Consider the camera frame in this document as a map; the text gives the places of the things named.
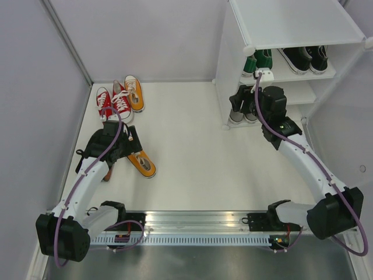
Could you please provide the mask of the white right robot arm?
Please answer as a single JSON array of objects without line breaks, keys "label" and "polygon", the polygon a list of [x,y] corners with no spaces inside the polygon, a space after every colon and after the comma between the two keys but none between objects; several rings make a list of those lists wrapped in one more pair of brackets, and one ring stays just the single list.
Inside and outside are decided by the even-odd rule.
[{"label": "white right robot arm", "polygon": [[315,200],[315,205],[291,200],[268,206],[266,224],[280,230],[287,223],[308,227],[323,240],[357,226],[364,196],[349,188],[321,162],[301,128],[287,114],[287,98],[278,86],[259,88],[241,85],[230,96],[233,113],[248,115],[250,122],[262,124],[264,138],[295,167]]}]

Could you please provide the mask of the grey sneaker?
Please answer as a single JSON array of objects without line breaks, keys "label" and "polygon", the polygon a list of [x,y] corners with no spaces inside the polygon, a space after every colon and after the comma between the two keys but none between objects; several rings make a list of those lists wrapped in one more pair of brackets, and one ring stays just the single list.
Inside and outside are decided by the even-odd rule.
[{"label": "grey sneaker", "polygon": [[258,118],[252,113],[244,114],[244,120],[249,124],[254,124],[257,122]]},{"label": "grey sneaker", "polygon": [[234,125],[240,124],[243,121],[243,119],[244,119],[243,113],[239,111],[234,111],[233,109],[231,109],[229,120],[232,124]]}]

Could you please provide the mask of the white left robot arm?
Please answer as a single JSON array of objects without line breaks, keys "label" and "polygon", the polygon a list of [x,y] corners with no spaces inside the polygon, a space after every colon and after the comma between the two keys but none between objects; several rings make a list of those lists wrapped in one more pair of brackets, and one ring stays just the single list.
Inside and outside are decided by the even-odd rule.
[{"label": "white left robot arm", "polygon": [[111,227],[126,227],[125,205],[104,201],[93,214],[87,214],[89,202],[116,161],[142,151],[135,126],[107,121],[79,150],[80,162],[70,193],[49,213],[36,220],[41,253],[55,260],[82,261],[92,239]]}]

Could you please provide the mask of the green sneaker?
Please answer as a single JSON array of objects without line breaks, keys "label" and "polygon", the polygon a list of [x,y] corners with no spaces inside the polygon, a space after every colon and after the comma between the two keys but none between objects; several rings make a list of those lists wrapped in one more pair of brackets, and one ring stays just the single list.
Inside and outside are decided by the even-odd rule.
[{"label": "green sneaker", "polygon": [[256,71],[256,62],[257,59],[254,55],[247,57],[241,76],[245,78],[251,77],[253,73]]},{"label": "green sneaker", "polygon": [[256,50],[254,53],[256,59],[257,68],[269,68],[273,67],[272,51],[271,49]]}]

